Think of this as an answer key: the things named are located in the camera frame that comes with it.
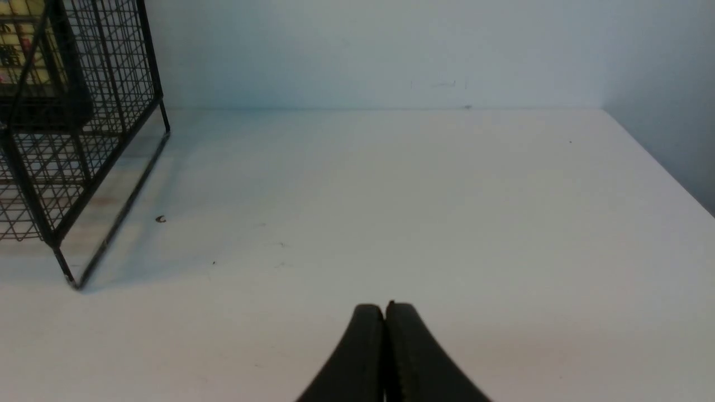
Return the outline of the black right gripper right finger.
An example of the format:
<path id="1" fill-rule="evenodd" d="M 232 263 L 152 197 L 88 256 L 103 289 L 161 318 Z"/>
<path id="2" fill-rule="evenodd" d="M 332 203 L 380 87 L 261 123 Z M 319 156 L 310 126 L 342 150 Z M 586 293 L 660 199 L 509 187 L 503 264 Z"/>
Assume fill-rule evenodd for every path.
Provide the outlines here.
<path id="1" fill-rule="evenodd" d="M 386 401 L 490 401 L 440 346 L 413 305 L 390 301 L 385 330 Z"/>

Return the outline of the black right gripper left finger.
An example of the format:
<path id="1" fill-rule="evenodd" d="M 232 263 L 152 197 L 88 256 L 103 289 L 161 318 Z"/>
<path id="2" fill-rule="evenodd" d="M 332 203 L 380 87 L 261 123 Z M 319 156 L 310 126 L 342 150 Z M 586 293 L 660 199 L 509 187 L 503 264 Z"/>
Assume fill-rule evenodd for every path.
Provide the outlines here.
<path id="1" fill-rule="evenodd" d="M 355 306 L 336 348 L 299 401 L 383 401 L 385 322 L 380 307 Z"/>

